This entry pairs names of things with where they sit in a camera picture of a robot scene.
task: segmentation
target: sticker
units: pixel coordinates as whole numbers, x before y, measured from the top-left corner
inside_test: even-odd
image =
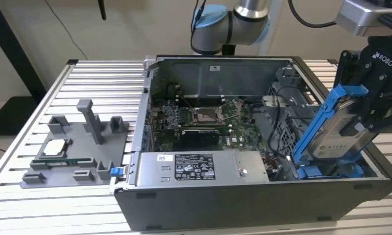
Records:
[[[175,158],[177,180],[215,180],[213,154],[177,154]]]
[[[158,161],[159,162],[173,162],[173,154],[159,154]]]
[[[221,66],[210,66],[210,71],[221,71],[222,67]]]

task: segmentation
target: gray plastic post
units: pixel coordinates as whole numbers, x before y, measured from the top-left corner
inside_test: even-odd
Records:
[[[94,102],[91,99],[82,99],[78,103],[78,110],[83,113],[86,118],[86,123],[88,126],[88,130],[92,133],[95,143],[103,144],[104,139],[100,132],[100,123],[96,120],[94,111],[92,111]]]

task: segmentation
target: blue latch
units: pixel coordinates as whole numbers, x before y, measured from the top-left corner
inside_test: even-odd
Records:
[[[125,168],[115,167],[111,169],[111,177],[123,177],[125,176]]]

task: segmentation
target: circuit board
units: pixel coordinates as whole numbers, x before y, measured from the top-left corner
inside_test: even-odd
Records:
[[[185,107],[169,101],[153,109],[155,150],[169,152],[239,149],[265,153],[266,142],[251,112],[250,105],[239,99],[226,99],[223,105],[217,107]],[[218,134],[218,141],[201,147],[195,140],[195,144],[183,146],[185,134],[191,131]]]

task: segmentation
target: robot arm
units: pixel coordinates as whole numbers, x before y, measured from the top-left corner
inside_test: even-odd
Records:
[[[347,5],[351,10],[363,10],[370,4],[366,0],[347,0],[338,19],[346,17]],[[294,149],[298,172],[306,178],[303,167],[329,159],[361,172],[355,165],[361,151],[379,133],[392,132],[392,9],[373,6],[383,11],[370,14],[365,10],[367,23],[350,21],[347,28],[355,34],[378,36],[369,38],[361,53],[342,52],[334,89]]]

